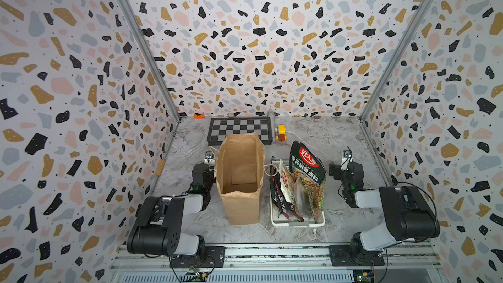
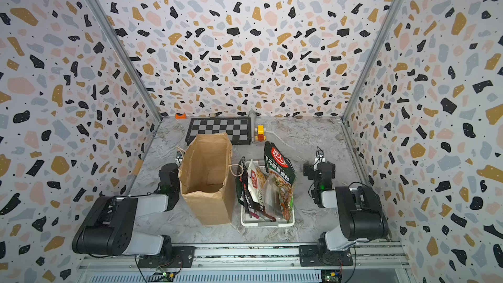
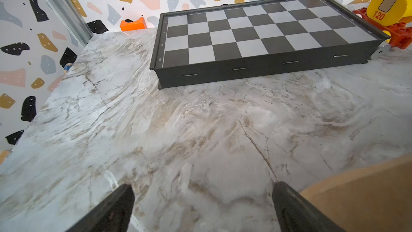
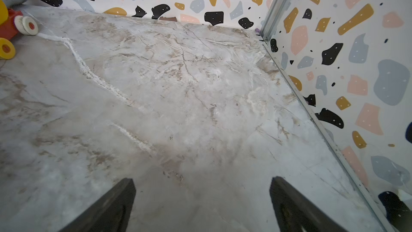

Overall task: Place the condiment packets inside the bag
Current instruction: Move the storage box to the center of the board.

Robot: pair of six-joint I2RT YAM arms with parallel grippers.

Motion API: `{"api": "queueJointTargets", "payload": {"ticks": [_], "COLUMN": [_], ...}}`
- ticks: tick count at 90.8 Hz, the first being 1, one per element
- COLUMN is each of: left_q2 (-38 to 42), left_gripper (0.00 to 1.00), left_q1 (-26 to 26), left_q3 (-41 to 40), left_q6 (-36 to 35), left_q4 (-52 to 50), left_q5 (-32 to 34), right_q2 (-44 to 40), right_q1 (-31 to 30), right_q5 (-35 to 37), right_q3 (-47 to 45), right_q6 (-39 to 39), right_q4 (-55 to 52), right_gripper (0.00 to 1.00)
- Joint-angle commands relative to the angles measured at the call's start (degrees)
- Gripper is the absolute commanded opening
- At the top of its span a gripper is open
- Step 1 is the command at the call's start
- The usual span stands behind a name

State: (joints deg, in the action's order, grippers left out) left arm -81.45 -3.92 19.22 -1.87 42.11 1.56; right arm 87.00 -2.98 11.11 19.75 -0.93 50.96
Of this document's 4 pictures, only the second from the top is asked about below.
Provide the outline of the brown paper bag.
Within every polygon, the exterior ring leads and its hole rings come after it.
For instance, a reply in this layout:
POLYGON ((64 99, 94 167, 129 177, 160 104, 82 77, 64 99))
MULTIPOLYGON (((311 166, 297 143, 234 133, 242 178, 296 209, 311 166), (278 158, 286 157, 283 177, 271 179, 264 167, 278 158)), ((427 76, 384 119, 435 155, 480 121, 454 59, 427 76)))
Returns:
POLYGON ((237 200, 232 157, 233 145, 226 133, 198 135, 184 153, 181 193, 202 225, 232 222, 237 200))

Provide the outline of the green black seasoning packet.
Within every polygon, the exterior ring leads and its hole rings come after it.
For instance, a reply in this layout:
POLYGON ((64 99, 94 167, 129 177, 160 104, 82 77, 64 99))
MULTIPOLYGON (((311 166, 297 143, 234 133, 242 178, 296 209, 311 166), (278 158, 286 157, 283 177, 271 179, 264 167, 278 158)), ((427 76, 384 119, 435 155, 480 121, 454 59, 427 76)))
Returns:
POLYGON ((266 141, 265 143, 264 162, 268 173, 275 173, 291 186, 294 184, 296 171, 292 163, 271 141, 266 141))

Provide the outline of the black red seasoning packet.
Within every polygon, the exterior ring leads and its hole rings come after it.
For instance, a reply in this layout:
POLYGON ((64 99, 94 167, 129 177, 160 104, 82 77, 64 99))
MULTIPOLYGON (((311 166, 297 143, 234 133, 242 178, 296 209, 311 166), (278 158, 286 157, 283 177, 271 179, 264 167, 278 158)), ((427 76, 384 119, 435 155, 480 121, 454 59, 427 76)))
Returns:
POLYGON ((238 203, 243 210, 242 217, 247 216, 252 221, 276 222, 276 218, 268 215, 264 206, 255 202, 248 189, 248 168, 244 157, 239 161, 238 167, 240 174, 236 177, 235 185, 238 203))

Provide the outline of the white perforated plastic basket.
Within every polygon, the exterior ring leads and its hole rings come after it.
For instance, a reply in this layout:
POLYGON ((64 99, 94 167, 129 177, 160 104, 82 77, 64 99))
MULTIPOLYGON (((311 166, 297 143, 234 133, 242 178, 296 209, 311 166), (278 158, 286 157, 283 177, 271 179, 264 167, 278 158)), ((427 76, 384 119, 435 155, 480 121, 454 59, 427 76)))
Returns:
POLYGON ((240 208, 240 222, 244 227, 273 227, 273 228, 285 228, 293 227, 296 222, 295 210, 292 209, 292 214, 290 220, 285 220, 282 213, 279 212, 278 216, 274 214, 267 216, 263 211, 259 210, 259 204, 255 203, 245 188, 248 183, 244 182, 244 179, 248 177, 247 171, 250 163, 255 164, 261 170, 265 170, 263 161, 253 161, 246 160, 244 157, 239 161, 239 165, 242 165, 245 172, 236 179, 236 190, 238 195, 238 204, 241 205, 240 208))

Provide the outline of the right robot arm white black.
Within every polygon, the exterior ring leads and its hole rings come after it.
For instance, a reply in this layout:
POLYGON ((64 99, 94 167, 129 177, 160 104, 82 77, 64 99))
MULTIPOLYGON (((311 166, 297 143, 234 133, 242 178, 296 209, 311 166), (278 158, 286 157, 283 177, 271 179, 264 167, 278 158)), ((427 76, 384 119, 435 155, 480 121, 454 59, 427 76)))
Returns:
POLYGON ((373 189, 357 182, 355 186, 333 186, 336 166, 316 161, 303 165, 303 175, 313 182, 310 189, 314 204, 336 209, 339 225, 323 232, 317 244, 299 247, 301 265, 352 265, 350 248, 388 236, 381 200, 373 189))

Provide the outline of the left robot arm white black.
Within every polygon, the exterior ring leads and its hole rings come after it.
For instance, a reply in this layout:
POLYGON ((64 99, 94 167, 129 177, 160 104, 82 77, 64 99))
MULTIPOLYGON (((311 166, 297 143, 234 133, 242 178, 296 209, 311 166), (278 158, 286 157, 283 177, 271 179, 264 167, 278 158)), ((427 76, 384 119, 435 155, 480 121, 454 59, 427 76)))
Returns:
POLYGON ((136 231, 139 217, 172 210, 179 201, 179 166, 164 165, 158 172, 159 183, 153 193, 137 196, 98 197, 78 228, 72 250, 95 258, 118 255, 172 257, 168 235, 136 231))

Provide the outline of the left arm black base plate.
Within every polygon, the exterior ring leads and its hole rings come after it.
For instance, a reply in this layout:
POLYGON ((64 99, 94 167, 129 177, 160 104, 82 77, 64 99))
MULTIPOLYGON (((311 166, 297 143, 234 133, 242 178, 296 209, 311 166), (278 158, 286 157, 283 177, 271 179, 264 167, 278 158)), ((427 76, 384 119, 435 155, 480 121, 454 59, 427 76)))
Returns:
POLYGON ((140 269, 191 268, 195 257, 195 246, 173 246, 162 249, 158 255, 141 255, 138 260, 140 269))

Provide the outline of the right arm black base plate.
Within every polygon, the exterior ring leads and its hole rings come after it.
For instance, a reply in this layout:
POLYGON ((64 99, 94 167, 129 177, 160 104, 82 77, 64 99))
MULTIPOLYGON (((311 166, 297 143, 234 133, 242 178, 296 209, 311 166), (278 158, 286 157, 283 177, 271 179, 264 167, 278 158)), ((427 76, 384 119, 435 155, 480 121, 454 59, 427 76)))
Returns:
POLYGON ((349 250, 334 252, 317 245, 299 246, 299 259, 302 267, 350 267, 354 264, 349 250))

